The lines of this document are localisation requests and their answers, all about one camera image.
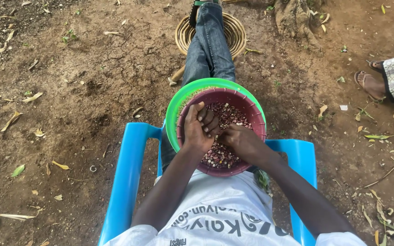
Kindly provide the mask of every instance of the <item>hand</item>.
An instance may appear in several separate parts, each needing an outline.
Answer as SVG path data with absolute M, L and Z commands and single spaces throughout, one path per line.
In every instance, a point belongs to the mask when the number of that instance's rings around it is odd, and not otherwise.
M 218 141 L 230 146 L 236 155 L 251 165 L 262 167 L 269 161 L 281 158 L 252 130 L 230 124 L 218 137 Z
M 214 111 L 206 109 L 205 103 L 191 105 L 185 118 L 184 147 L 206 153 L 215 141 L 220 127 Z

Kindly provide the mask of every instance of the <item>tree trunk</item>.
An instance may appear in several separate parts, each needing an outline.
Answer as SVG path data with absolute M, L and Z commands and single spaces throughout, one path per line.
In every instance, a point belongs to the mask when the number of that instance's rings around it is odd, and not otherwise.
M 276 25 L 280 34 L 290 37 L 306 39 L 313 51 L 321 51 L 322 47 L 309 29 L 311 16 L 305 0 L 276 0 Z

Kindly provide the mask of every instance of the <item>maroon plastic bowl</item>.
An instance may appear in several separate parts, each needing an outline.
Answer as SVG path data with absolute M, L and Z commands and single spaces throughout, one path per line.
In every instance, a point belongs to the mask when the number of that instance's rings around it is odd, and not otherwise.
M 238 91 L 227 88 L 213 88 L 195 95 L 194 98 L 192 98 L 185 107 L 183 107 L 177 122 L 177 140 L 180 148 L 182 148 L 183 143 L 185 142 L 185 130 L 183 126 L 185 124 L 185 117 L 188 114 L 189 107 L 192 104 L 198 104 L 200 102 L 204 102 L 205 105 L 216 102 L 228 103 L 229 105 L 236 107 L 246 115 L 249 123 L 252 123 L 252 128 L 256 135 L 258 135 L 263 142 L 265 141 L 265 122 L 261 112 L 258 107 L 256 107 L 256 104 Z M 241 161 L 232 168 L 217 169 L 200 163 L 197 166 L 197 169 L 211 176 L 229 177 L 242 173 L 250 166 L 251 165 L 249 163 Z

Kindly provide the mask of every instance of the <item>white t-shirt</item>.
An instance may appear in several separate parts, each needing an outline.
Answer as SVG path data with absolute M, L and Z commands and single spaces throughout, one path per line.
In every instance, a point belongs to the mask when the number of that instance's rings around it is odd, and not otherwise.
M 272 199 L 250 172 L 219 178 L 195 171 L 167 225 L 129 228 L 105 246 L 299 246 L 275 226 Z M 366 246 L 350 232 L 321 234 L 316 246 Z

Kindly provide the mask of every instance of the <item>jeans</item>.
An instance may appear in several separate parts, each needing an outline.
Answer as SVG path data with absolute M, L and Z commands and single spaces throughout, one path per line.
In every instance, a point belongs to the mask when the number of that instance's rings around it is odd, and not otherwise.
M 182 87 L 209 77 L 235 82 L 235 66 L 224 36 L 222 7 L 216 3 L 204 3 L 199 8 L 196 34 L 188 48 Z M 175 155 L 164 128 L 161 142 L 163 172 Z

